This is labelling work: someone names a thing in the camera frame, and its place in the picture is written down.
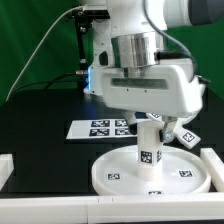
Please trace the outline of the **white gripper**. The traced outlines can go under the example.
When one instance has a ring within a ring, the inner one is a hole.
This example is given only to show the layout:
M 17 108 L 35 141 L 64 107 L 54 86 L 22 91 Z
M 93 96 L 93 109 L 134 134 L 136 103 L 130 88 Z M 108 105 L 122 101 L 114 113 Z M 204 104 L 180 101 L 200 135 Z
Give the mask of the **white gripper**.
M 161 60 L 157 65 L 144 67 L 143 77 L 138 78 L 105 73 L 101 83 L 108 107 L 130 110 L 124 117 L 131 134 L 137 133 L 133 111 L 163 115 L 163 143 L 173 141 L 177 118 L 195 115 L 203 106 L 202 85 L 199 77 L 193 75 L 189 59 Z

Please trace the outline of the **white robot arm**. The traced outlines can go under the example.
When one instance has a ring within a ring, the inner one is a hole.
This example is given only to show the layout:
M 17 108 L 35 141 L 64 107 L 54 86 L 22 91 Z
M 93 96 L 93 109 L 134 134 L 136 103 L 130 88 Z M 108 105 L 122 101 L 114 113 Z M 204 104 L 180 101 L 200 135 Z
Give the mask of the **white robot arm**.
M 224 0 L 90 0 L 102 17 L 93 21 L 94 61 L 85 92 L 126 111 L 162 116 L 161 139 L 173 139 L 182 118 L 202 108 L 205 85 L 188 48 L 169 28 L 212 24 L 224 17 Z

